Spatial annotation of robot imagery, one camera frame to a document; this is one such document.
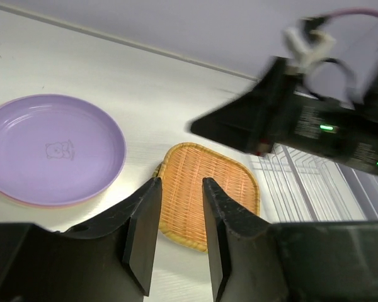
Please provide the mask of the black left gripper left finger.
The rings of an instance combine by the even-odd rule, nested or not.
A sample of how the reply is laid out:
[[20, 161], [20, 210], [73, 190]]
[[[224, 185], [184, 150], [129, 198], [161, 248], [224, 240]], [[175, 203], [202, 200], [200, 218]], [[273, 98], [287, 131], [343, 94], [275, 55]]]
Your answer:
[[0, 301], [142, 301], [151, 287], [161, 199], [154, 177], [65, 232], [0, 223]]

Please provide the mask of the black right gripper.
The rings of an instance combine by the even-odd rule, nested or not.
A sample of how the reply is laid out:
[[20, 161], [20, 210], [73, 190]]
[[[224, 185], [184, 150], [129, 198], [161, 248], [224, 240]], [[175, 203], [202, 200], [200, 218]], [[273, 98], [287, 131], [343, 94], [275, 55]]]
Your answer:
[[268, 139], [378, 176], [378, 67], [360, 96], [355, 74], [344, 62], [325, 58], [315, 66], [325, 63], [344, 72], [349, 105], [343, 107], [341, 101], [311, 91], [306, 75], [290, 75]]

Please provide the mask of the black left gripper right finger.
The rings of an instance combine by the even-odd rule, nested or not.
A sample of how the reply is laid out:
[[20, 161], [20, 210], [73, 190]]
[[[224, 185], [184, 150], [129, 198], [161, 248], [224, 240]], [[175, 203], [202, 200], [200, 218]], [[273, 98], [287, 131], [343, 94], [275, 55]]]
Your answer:
[[213, 204], [215, 301], [378, 301], [378, 221], [271, 224], [221, 194]]

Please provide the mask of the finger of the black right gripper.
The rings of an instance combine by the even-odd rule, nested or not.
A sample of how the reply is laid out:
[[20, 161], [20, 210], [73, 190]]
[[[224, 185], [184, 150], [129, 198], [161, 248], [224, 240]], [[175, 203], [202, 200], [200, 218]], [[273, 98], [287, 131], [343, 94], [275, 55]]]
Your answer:
[[261, 144], [283, 92], [287, 59], [276, 58], [263, 78], [237, 99], [191, 120], [190, 133], [247, 154], [264, 154]]

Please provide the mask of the pink round plate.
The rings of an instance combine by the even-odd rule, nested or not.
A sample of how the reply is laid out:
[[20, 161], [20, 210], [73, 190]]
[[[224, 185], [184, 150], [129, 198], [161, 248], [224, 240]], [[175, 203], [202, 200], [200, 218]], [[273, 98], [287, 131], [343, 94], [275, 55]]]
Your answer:
[[64, 209], [64, 208], [79, 206], [80, 204], [86, 204], [86, 203], [90, 202], [90, 199], [85, 199], [85, 200], [73, 202], [73, 203], [70, 203], [70, 204], [55, 204], [55, 205], [50, 204], [50, 205], [47, 205], [47, 204], [41, 204], [41, 203], [31, 203], [31, 202], [22, 201], [22, 200], [14, 198], [14, 197], [12, 197], [12, 196], [10, 196], [10, 195], [2, 192], [2, 191], [0, 191], [0, 198], [4, 198], [5, 200], [12, 202], [14, 204], [18, 204], [20, 206], [25, 206], [25, 207], [29, 207], [29, 208], [38, 208], [38, 209]]

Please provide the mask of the square woven orange tray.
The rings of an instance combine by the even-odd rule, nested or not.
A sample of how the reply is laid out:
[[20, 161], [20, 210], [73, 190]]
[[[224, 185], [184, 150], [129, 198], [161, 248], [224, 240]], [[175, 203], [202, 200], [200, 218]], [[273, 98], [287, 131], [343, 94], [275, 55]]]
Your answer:
[[207, 251], [205, 214], [215, 194], [231, 198], [255, 215], [260, 186], [243, 164], [196, 143], [168, 150], [157, 171], [162, 182], [159, 231], [184, 247]]

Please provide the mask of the round woven orange plate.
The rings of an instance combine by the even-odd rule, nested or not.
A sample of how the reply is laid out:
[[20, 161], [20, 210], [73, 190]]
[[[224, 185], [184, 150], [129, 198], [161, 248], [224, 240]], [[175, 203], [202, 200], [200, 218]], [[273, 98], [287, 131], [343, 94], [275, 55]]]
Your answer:
[[163, 163], [161, 162], [154, 170], [153, 174], [152, 174], [152, 177], [158, 177], [159, 175], [159, 171], [161, 170], [162, 168], [162, 165]]

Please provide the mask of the purple plate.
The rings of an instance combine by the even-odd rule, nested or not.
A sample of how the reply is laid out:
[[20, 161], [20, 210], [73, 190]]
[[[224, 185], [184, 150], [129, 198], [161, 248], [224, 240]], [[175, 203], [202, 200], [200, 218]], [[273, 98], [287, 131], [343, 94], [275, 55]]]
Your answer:
[[40, 94], [0, 106], [0, 191], [16, 199], [92, 198], [118, 177], [126, 153], [115, 120], [87, 101]]

